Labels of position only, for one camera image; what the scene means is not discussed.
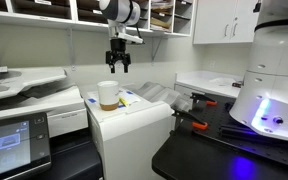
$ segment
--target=display screen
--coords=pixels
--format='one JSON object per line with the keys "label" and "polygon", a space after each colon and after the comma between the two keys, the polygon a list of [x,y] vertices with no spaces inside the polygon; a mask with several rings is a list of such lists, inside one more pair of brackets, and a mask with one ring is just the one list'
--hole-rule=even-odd
{"label": "display screen", "polygon": [[29,121],[0,127],[0,174],[30,162]]}

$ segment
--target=upper cabinet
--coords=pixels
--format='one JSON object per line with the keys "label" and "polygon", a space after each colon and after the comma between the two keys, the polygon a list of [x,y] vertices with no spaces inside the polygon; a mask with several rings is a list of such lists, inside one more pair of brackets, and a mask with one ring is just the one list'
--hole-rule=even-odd
{"label": "upper cabinet", "polygon": [[[133,0],[142,36],[190,36],[195,0]],[[99,0],[0,0],[0,23],[107,32]],[[137,34],[136,26],[128,27]]]}
{"label": "upper cabinet", "polygon": [[199,0],[194,44],[253,42],[258,0]]}

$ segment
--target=white paper cup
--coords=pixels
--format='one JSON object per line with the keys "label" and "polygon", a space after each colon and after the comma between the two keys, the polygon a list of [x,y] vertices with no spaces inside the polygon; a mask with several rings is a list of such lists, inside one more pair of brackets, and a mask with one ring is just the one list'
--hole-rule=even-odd
{"label": "white paper cup", "polygon": [[118,107],[119,87],[117,81],[102,81],[97,84],[100,106],[104,111]]}

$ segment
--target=white countertop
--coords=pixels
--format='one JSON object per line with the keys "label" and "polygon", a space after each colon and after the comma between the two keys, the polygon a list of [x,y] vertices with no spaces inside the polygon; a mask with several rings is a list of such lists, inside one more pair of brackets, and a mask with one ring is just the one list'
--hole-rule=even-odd
{"label": "white countertop", "polygon": [[240,92],[240,88],[232,87],[231,83],[228,83],[232,79],[242,81],[243,77],[210,71],[194,71],[177,73],[175,84],[205,93],[236,98]]}

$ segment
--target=white wall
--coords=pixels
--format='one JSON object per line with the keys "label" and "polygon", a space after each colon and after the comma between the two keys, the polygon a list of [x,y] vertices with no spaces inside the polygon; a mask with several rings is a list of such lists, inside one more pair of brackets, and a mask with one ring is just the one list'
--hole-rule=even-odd
{"label": "white wall", "polygon": [[202,69],[244,76],[251,43],[207,45]]}
{"label": "white wall", "polygon": [[154,64],[151,63],[152,39],[145,45],[128,46],[132,65],[129,73],[115,75],[105,63],[109,50],[106,33],[74,31],[76,71],[71,72],[66,31],[26,26],[0,25],[0,61],[3,66],[15,67],[66,67],[79,84],[118,80],[121,83],[143,84],[153,81],[173,88],[175,72],[199,70],[202,67],[204,46],[193,46],[192,38],[164,39]]}

